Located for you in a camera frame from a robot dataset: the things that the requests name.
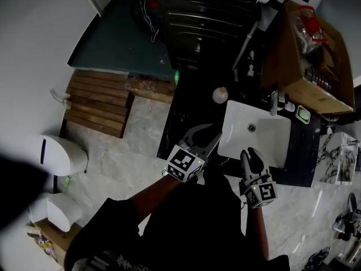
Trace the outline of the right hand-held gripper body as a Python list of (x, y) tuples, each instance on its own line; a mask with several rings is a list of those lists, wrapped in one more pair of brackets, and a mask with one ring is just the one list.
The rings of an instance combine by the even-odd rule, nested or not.
[(277, 198), (276, 182), (270, 174), (239, 182), (240, 195), (244, 195), (251, 208), (260, 208)]

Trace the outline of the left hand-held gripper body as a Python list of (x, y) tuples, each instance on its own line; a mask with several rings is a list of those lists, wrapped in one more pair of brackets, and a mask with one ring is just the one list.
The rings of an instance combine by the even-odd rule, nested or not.
[(199, 147), (181, 140), (167, 159), (166, 174), (180, 182), (187, 182), (202, 171), (208, 162), (208, 155), (209, 147)]

